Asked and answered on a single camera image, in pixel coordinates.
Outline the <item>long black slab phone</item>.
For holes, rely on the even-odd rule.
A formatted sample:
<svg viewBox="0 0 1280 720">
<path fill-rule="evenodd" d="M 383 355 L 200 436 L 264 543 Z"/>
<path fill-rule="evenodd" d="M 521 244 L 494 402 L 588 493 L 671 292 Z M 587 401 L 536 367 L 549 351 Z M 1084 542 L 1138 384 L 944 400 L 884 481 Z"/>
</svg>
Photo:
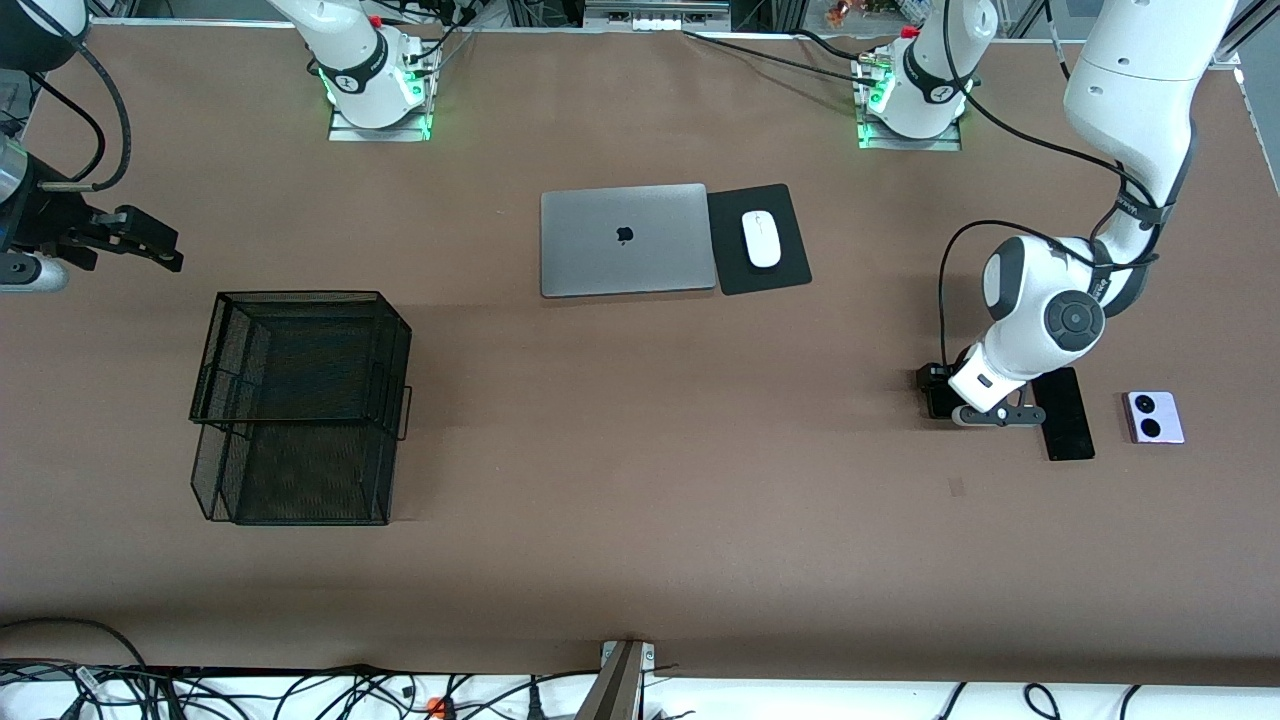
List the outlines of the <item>long black slab phone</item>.
<svg viewBox="0 0 1280 720">
<path fill-rule="evenodd" d="M 1094 457 L 1094 445 L 1076 372 L 1071 366 L 1044 373 L 1030 383 L 1044 413 L 1039 428 L 1051 461 Z"/>
</svg>

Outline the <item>lavender flip phone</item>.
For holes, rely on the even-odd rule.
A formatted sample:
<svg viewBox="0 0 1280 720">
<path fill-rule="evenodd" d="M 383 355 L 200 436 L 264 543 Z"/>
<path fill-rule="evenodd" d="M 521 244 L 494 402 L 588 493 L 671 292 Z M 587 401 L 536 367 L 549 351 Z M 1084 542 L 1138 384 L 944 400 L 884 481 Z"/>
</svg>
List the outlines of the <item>lavender flip phone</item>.
<svg viewBox="0 0 1280 720">
<path fill-rule="evenodd" d="M 1130 439 L 1135 445 L 1184 445 L 1185 436 L 1174 395 L 1165 391 L 1123 393 Z"/>
</svg>

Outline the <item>white computer mouse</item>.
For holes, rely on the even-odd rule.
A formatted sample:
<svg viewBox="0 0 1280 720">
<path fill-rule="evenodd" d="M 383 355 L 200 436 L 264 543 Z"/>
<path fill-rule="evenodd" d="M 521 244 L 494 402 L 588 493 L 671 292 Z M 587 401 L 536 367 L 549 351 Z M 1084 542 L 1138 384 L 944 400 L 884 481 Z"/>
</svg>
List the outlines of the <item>white computer mouse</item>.
<svg viewBox="0 0 1280 720">
<path fill-rule="evenodd" d="M 741 215 L 740 224 L 750 266 L 764 272 L 777 268 L 782 249 L 774 217 L 767 210 L 751 210 Z"/>
</svg>

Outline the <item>black mouse pad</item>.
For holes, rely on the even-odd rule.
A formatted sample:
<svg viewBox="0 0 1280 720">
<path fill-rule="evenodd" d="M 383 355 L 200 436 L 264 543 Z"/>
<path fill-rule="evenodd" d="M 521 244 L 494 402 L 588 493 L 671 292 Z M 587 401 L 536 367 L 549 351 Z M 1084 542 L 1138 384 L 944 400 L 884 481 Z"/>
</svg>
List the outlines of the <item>black mouse pad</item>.
<svg viewBox="0 0 1280 720">
<path fill-rule="evenodd" d="M 708 208 L 716 269 L 723 293 L 755 293 L 812 283 L 797 214 L 786 184 L 710 193 Z M 740 218 L 751 210 L 769 211 L 780 229 L 781 261 L 771 272 L 756 270 L 748 263 Z"/>
</svg>

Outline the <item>black mesh two-tier tray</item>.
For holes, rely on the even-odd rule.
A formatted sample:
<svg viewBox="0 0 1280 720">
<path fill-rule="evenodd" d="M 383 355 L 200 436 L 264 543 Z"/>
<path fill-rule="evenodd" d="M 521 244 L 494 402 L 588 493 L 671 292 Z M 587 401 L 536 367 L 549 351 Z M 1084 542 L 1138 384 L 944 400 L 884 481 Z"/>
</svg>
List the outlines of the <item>black mesh two-tier tray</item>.
<svg viewBox="0 0 1280 720">
<path fill-rule="evenodd" d="M 205 518 L 385 525 L 411 343 L 375 291 L 220 292 L 189 407 Z"/>
</svg>

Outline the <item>silver closed laptop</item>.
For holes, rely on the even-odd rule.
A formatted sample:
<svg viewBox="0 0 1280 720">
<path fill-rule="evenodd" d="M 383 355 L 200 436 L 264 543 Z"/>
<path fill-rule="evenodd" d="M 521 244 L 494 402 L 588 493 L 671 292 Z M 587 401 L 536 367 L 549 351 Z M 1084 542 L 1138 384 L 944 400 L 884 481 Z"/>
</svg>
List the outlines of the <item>silver closed laptop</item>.
<svg viewBox="0 0 1280 720">
<path fill-rule="evenodd" d="M 540 219 L 545 299 L 716 287 L 704 184 L 550 191 Z"/>
</svg>

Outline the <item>white power strip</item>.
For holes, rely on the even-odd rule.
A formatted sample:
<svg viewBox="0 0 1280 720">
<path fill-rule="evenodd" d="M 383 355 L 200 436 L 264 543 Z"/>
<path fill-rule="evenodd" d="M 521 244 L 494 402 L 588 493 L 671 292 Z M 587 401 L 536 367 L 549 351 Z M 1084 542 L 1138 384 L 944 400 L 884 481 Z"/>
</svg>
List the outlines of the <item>white power strip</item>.
<svg viewBox="0 0 1280 720">
<path fill-rule="evenodd" d="M 730 32 L 730 0 L 581 0 L 585 29 Z"/>
</svg>

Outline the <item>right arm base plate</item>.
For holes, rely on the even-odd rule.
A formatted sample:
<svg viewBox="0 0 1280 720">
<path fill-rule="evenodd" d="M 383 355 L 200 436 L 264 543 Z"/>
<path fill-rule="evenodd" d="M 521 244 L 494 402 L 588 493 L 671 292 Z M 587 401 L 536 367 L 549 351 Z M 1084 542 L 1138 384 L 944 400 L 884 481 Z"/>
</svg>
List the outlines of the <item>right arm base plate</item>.
<svg viewBox="0 0 1280 720">
<path fill-rule="evenodd" d="M 381 46 L 349 69 L 323 68 L 332 104 L 328 138 L 346 142 L 425 142 L 433 136 L 433 108 L 440 53 L 401 56 Z"/>
</svg>

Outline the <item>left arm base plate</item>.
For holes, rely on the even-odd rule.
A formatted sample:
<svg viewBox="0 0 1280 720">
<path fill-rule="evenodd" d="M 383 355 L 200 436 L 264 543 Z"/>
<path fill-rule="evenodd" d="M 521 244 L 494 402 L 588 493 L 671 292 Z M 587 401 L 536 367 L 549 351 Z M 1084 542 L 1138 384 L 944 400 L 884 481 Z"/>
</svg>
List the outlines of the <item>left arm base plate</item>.
<svg viewBox="0 0 1280 720">
<path fill-rule="evenodd" d="M 883 53 L 859 53 L 850 61 L 855 101 L 855 122 L 858 145 L 860 149 L 911 150 L 957 152 L 963 149 L 957 115 L 945 132 L 929 138 L 913 138 L 900 135 L 884 122 L 879 110 L 899 85 L 890 69 L 890 56 Z"/>
</svg>

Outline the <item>aluminium frame profile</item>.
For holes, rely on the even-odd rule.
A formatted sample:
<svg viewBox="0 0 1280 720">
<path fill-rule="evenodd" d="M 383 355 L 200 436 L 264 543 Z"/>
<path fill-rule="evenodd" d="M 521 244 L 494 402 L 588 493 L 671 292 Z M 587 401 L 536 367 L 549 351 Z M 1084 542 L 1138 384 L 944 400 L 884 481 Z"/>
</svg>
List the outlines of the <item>aluminium frame profile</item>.
<svg viewBox="0 0 1280 720">
<path fill-rule="evenodd" d="M 1212 64 L 1236 64 L 1240 49 L 1271 20 L 1280 18 L 1280 0 L 1238 0 L 1228 28 L 1215 50 Z"/>
</svg>

